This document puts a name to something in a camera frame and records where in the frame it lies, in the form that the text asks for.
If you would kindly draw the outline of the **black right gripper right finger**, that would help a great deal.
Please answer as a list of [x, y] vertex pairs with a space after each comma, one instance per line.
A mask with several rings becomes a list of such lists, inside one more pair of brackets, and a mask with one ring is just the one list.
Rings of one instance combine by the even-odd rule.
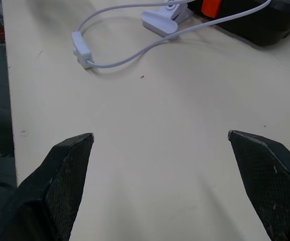
[[246, 194], [271, 240], [290, 240], [290, 151], [274, 140], [230, 130]]

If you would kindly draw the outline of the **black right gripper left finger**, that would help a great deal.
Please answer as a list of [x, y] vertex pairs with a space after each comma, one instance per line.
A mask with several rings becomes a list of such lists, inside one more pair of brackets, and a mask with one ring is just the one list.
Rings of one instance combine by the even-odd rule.
[[0, 212], [0, 240], [69, 240], [82, 200], [94, 136], [54, 145]]

